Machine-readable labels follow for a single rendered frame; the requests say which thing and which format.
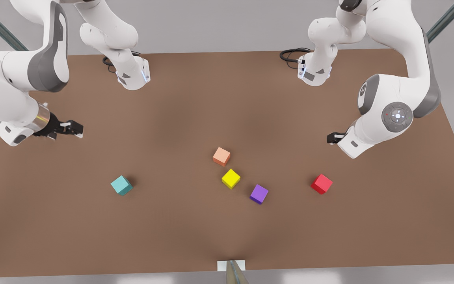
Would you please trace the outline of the purple wooden cube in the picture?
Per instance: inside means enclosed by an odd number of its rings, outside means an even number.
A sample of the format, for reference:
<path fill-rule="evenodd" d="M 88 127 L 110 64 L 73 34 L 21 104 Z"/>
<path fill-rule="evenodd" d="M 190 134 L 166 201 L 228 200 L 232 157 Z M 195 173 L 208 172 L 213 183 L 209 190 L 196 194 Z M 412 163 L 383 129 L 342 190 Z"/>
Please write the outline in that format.
<path fill-rule="evenodd" d="M 262 204 L 268 192 L 268 189 L 262 187 L 261 185 L 256 185 L 250 195 L 250 199 L 257 204 Z"/>

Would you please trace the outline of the red wooden cube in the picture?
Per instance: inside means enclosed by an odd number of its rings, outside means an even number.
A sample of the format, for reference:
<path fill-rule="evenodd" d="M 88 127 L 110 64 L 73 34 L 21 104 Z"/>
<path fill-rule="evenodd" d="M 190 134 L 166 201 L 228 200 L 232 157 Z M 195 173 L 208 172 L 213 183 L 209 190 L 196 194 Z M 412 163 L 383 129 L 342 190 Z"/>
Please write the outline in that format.
<path fill-rule="evenodd" d="M 333 182 L 324 174 L 319 174 L 319 176 L 317 176 L 317 178 L 315 178 L 315 180 L 312 182 L 310 187 L 312 187 L 312 189 L 314 189 L 319 194 L 324 194 L 329 190 L 332 184 Z"/>

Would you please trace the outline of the orange wooden cube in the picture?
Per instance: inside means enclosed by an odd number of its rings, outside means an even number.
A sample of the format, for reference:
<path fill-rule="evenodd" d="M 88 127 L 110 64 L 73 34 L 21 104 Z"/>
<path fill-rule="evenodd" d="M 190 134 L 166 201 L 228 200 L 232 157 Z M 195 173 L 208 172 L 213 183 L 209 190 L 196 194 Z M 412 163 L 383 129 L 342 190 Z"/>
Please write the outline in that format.
<path fill-rule="evenodd" d="M 221 147 L 218 147 L 212 158 L 214 162 L 225 167 L 230 157 L 231 153 L 229 151 L 222 149 Z"/>

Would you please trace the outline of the teal blue wooden cube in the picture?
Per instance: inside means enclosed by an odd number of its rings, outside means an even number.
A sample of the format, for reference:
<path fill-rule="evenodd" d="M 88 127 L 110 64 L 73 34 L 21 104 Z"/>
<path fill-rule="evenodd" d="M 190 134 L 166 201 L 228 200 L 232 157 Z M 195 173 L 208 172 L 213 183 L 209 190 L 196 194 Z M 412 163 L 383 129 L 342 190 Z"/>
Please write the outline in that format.
<path fill-rule="evenodd" d="M 118 195 L 124 196 L 126 193 L 133 189 L 133 185 L 124 176 L 119 176 L 111 182 L 112 188 Z"/>

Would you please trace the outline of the yellow wooden cube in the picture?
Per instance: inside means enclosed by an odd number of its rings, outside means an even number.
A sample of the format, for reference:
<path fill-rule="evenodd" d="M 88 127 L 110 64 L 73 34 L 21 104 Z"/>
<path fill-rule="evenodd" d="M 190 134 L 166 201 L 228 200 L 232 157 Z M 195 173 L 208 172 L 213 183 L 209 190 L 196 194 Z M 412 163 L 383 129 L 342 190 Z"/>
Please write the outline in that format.
<path fill-rule="evenodd" d="M 229 169 L 224 176 L 222 176 L 221 181 L 229 189 L 233 189 L 235 185 L 241 180 L 241 176 L 238 173 L 234 172 L 233 169 Z"/>

